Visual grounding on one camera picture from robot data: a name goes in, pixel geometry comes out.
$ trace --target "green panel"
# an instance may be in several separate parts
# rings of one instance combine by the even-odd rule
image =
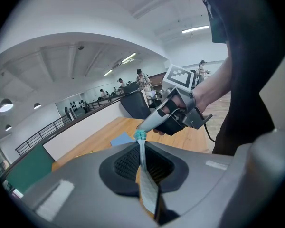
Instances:
[[[19,192],[24,193],[31,185],[52,172],[54,162],[39,144],[13,168],[6,180]]]

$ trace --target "black strap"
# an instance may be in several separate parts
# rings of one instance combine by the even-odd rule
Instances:
[[[175,102],[172,100],[169,100],[165,106],[169,109],[170,113],[177,109]]]

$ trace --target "blue paper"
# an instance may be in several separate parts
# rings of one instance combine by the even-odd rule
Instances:
[[[121,135],[111,140],[111,145],[112,147],[114,147],[124,143],[131,143],[131,142],[135,142],[135,140],[132,139],[126,132],[123,132]]]

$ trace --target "wooden floor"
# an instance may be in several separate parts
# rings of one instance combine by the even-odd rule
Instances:
[[[222,126],[223,121],[229,111],[230,99],[231,94],[229,92],[219,100],[210,104],[203,113],[204,115],[213,115],[213,117],[206,123],[206,125],[211,138],[214,140],[216,139],[220,127]],[[212,142],[209,138],[207,139],[207,141],[209,152],[212,153],[214,148],[214,142]]]
[[[111,148],[110,141],[123,132],[128,133],[132,138],[136,127],[142,122],[141,119],[118,117],[108,125],[91,135],[77,147],[66,153],[59,160],[53,163],[52,171],[57,170],[73,158],[80,155],[105,150]],[[147,133],[148,141],[155,141],[166,144],[175,148],[181,148],[189,151],[208,152],[206,135],[204,128],[199,130],[186,127],[184,130],[177,132],[173,136],[160,136],[153,131]]]

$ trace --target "white label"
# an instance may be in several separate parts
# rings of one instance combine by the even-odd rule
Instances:
[[[217,163],[217,162],[212,162],[212,161],[207,161],[206,165],[214,167],[214,168],[218,168],[218,169],[221,169],[224,171],[227,170],[227,168],[228,168],[228,165],[225,165],[222,163]]]

